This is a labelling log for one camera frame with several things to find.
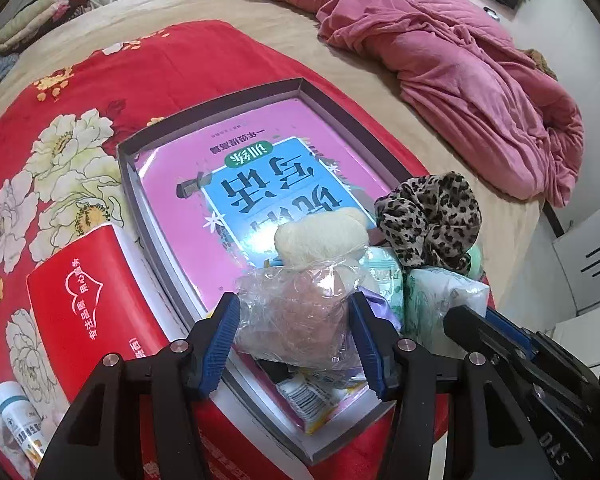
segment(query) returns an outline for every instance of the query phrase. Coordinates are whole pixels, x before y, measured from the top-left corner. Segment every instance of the leopard print fabric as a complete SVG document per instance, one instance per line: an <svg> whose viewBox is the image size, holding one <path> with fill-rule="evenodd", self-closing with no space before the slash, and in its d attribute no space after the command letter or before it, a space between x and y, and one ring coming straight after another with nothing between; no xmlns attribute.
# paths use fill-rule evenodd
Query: leopard print fabric
<svg viewBox="0 0 600 480"><path fill-rule="evenodd" d="M376 223L404 269L430 265L467 274L482 216L459 173L410 178L376 200Z"/></svg>

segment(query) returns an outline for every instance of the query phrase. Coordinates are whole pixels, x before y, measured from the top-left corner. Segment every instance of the teal stripe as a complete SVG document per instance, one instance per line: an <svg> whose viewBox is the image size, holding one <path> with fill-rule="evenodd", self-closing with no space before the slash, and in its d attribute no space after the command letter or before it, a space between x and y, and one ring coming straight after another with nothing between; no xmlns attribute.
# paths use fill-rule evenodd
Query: teal stripe
<svg viewBox="0 0 600 480"><path fill-rule="evenodd" d="M29 399L27 399L27 397L25 397L24 395L16 395L13 397L9 397L7 400L5 400L1 405L0 405L0 415L2 414L2 412L4 411L4 409L11 404L12 402L18 402L19 400L26 400L27 402L29 402Z"/></svg>

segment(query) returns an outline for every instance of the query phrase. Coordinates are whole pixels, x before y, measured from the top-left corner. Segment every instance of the white plastic package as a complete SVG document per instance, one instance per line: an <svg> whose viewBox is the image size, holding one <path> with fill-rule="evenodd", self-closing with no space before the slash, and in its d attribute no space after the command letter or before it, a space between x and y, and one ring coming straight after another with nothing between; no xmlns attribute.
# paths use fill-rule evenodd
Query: white plastic package
<svg viewBox="0 0 600 480"><path fill-rule="evenodd" d="M462 358L464 350L446 335L442 320L450 308L466 305L484 317L489 285L439 267L411 269L407 277L405 334L434 354Z"/></svg>
<svg viewBox="0 0 600 480"><path fill-rule="evenodd" d="M238 351L318 370L360 366L347 328L347 296L373 277L353 257L303 269L253 269L237 280Z"/></svg>

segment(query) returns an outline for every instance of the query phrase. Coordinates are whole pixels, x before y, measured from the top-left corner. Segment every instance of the pink quilt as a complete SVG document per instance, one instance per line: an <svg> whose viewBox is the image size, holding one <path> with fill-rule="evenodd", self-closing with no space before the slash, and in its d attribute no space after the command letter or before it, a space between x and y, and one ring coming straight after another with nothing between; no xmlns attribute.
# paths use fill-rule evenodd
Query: pink quilt
<svg viewBox="0 0 600 480"><path fill-rule="evenodd" d="M328 44L379 59L401 96L481 177L520 199L568 201L584 149L574 100L467 0L282 0Z"/></svg>

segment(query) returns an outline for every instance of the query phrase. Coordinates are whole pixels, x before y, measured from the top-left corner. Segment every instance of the metal screw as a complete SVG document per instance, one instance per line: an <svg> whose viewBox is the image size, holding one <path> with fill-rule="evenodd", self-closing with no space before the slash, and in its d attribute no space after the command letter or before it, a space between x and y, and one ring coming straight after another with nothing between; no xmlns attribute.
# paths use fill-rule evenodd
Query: metal screw
<svg viewBox="0 0 600 480"><path fill-rule="evenodd" d="M183 352L187 351L187 348L189 348L189 343L187 343L184 339L176 339L176 341L171 343L169 348L171 348L172 352L176 352L176 354L182 354Z"/></svg>
<svg viewBox="0 0 600 480"><path fill-rule="evenodd" d="M469 361L471 361L476 366L482 366L483 364L485 364L485 362L487 362L487 359L484 357L484 355L478 352L471 352L469 354Z"/></svg>
<svg viewBox="0 0 600 480"><path fill-rule="evenodd" d="M543 400L546 394L544 393L542 387L534 384L534 390L536 391L536 396L538 396L538 399Z"/></svg>
<svg viewBox="0 0 600 480"><path fill-rule="evenodd" d="M411 339L400 339L398 348L403 352L413 352L416 349L416 343Z"/></svg>
<svg viewBox="0 0 600 480"><path fill-rule="evenodd" d="M107 354L102 358L102 364L105 366L115 366L120 361L120 357L117 354Z"/></svg>

